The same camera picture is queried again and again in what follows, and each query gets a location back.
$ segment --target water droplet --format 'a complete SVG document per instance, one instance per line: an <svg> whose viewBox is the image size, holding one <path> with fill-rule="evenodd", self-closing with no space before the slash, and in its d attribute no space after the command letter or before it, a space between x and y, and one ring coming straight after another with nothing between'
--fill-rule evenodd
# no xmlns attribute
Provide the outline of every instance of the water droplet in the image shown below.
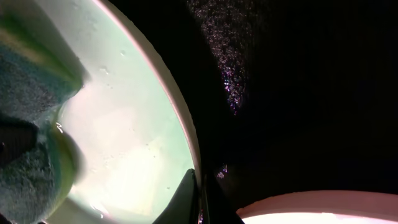
<svg viewBox="0 0 398 224"><path fill-rule="evenodd" d="M97 22L98 21L89 12L86 13L85 19L89 25L89 28L92 31L97 31Z"/></svg>
<svg viewBox="0 0 398 224"><path fill-rule="evenodd" d="M80 5L77 3L77 2L72 2L72 7L75 9L75 10L78 10L79 8L80 8Z"/></svg>
<svg viewBox="0 0 398 224"><path fill-rule="evenodd" d="M102 66L101 68L99 68L99 71L100 71L100 72L103 72L103 73L105 73L105 74L107 74L107 75L110 74L108 68L106 68L105 66Z"/></svg>

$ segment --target green sponge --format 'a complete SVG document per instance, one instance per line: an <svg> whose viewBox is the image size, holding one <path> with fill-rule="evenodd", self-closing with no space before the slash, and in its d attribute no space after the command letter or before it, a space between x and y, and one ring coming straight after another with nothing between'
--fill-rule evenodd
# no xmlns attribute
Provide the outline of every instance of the green sponge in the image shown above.
<svg viewBox="0 0 398 224"><path fill-rule="evenodd" d="M57 126L64 102L82 86L11 18L0 18L0 120L35 124L36 146L0 168L0 213L19 224L47 218L72 187L72 144Z"/></svg>

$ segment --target white plate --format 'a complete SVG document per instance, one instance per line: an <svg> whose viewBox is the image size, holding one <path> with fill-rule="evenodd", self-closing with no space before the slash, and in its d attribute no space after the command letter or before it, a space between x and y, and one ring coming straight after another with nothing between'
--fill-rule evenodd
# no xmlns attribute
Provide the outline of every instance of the white plate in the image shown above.
<svg viewBox="0 0 398 224"><path fill-rule="evenodd" d="M159 54L126 16L106 0L2 5L86 77L60 118L82 151L84 169L50 223L152 223L187 169L195 168L200 186L187 105Z"/></svg>
<svg viewBox="0 0 398 224"><path fill-rule="evenodd" d="M245 224L397 224L398 195L344 190L297 192L241 208Z"/></svg>

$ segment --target black object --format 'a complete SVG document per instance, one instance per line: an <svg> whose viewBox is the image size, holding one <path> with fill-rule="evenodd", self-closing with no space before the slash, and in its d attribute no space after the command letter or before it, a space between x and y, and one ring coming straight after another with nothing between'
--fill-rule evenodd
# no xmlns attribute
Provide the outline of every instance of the black object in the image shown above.
<svg viewBox="0 0 398 224"><path fill-rule="evenodd" d="M220 185L213 174L207 174L204 179L203 194L203 220L206 224L244 224L242 219L231 208Z"/></svg>
<svg viewBox="0 0 398 224"><path fill-rule="evenodd" d="M37 127L29 123L0 123L0 169L36 145Z"/></svg>
<svg viewBox="0 0 398 224"><path fill-rule="evenodd" d="M187 170L173 198L154 224L191 224L198 219L198 189L193 169Z"/></svg>
<svg viewBox="0 0 398 224"><path fill-rule="evenodd" d="M4 216L2 216L2 215L0 214L0 224L11 224L11 222L9 222L9 221L7 220L7 218L5 218Z"/></svg>

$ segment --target dark background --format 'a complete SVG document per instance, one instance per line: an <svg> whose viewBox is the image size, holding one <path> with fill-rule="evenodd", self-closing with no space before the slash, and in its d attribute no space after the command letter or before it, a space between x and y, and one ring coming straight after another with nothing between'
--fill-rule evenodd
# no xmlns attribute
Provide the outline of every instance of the dark background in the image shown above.
<svg viewBox="0 0 398 224"><path fill-rule="evenodd" d="M232 208L304 190L398 194L396 1L245 1L263 17L235 116L187 1L111 0L179 85L204 169L228 165L219 183Z"/></svg>

